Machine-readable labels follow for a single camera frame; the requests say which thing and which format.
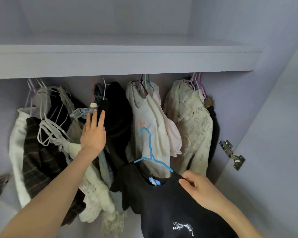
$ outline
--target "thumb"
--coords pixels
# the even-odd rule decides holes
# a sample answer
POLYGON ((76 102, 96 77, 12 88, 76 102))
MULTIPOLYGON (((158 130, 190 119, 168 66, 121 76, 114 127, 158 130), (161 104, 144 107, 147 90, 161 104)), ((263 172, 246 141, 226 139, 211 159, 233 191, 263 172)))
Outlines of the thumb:
POLYGON ((195 190, 195 188, 192 187, 192 185, 190 185, 190 183, 185 179, 179 179, 179 183, 184 188, 184 190, 188 192, 190 195, 195 190))

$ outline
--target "white graphic print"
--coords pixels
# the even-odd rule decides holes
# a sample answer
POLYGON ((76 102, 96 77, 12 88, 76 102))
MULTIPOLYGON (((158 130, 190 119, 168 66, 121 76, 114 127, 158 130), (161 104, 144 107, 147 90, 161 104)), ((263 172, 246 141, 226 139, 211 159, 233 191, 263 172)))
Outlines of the white graphic print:
POLYGON ((172 228, 173 230, 181 230, 183 227, 187 228, 191 234, 191 236, 194 236, 193 235, 193 228, 191 225, 189 224, 181 224, 181 223, 178 223, 178 222, 173 222, 173 225, 174 227, 172 228))

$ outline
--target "wardrobe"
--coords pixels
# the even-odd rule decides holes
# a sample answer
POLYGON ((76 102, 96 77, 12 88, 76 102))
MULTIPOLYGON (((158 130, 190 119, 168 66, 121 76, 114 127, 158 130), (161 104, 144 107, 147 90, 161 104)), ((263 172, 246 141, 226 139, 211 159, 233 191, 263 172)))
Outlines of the wardrobe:
MULTIPOLYGON (((27 78, 65 84, 89 106, 92 85, 103 80, 125 88, 150 74, 164 103, 175 80, 202 72, 220 140, 237 147, 298 47, 298 0, 288 1, 0 0, 0 174, 12 171, 8 140, 27 78), (284 15, 285 8, 296 12, 284 15)), ((213 182, 228 161, 218 145, 213 182)), ((0 197, 0 230, 19 209, 12 178, 0 197)), ((99 220, 76 219, 59 237, 100 235, 99 220)), ((131 210, 122 237, 142 237, 131 210)))

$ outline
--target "forearm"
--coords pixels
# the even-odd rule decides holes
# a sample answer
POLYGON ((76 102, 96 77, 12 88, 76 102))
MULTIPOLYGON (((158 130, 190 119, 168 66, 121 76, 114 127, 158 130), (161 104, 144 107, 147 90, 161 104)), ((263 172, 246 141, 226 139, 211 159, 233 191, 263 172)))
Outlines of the forearm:
POLYGON ((81 150, 65 170, 13 217, 0 238, 56 237, 90 166, 87 155, 86 150, 81 150))
POLYGON ((263 238, 245 215, 230 201, 223 206, 219 215, 233 228, 239 238, 263 238))

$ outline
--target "black garment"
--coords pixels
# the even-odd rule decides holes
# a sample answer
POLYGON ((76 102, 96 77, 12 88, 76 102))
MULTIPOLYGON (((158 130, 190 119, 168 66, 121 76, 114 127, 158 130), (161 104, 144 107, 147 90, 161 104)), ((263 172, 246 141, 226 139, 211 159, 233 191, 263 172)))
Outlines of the black garment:
POLYGON ((219 123, 217 122, 217 119, 216 119, 216 113, 214 111, 214 107, 210 106, 207 108, 207 110, 209 111, 210 116, 213 120, 213 131, 212 131, 212 139, 211 139, 211 146, 210 146, 209 160, 208 160, 210 163, 214 156, 214 152, 215 152, 216 146, 219 141, 220 127, 219 127, 219 123))
MULTIPOLYGON (((27 119, 27 135, 24 140, 22 173, 31 199, 67 167, 65 155, 58 150, 56 145, 49 144, 45 147, 37 141, 40 122, 40 119, 33 117, 27 119)), ((47 137, 47 134, 42 131, 43 140, 47 137)), ((71 224, 76 216, 86 208, 83 202, 84 197, 84 193, 78 190, 62 226, 71 224)))
POLYGON ((182 177, 155 178, 161 186, 149 183, 134 163, 123 166, 110 188, 121 191, 122 206, 141 215, 144 238, 233 238, 234 230, 218 214, 201 207, 179 184, 182 177))
MULTIPOLYGON (((99 97, 103 95, 102 88, 101 85, 96 85, 94 89, 97 104, 99 104, 99 97)), ((118 82, 113 82, 106 87, 105 98, 109 102, 104 122, 107 132, 106 145, 111 157, 108 163, 115 175, 122 165, 128 164, 125 151, 131 137, 132 109, 125 91, 118 82)))
MULTIPOLYGON (((69 97, 69 99, 74 104, 75 109, 76 108, 87 108, 86 105, 81 103, 74 96, 70 95, 69 93, 67 93, 67 96, 69 97)), ((60 97, 60 93, 55 88, 53 88, 53 91, 51 91, 50 98, 51 98, 51 109, 47 114, 47 118, 50 119, 51 121, 55 122, 57 125, 61 125, 64 122, 64 120, 66 119, 64 124, 62 124, 61 128, 65 132, 67 132, 68 128, 70 127, 70 125, 72 123, 72 121, 71 121, 70 114, 68 113, 66 107, 64 105, 62 106, 63 103, 62 103, 62 100, 61 100, 61 97, 60 97)), ((86 123, 86 119, 78 118, 78 120, 80 122, 82 122, 83 124, 86 123)))

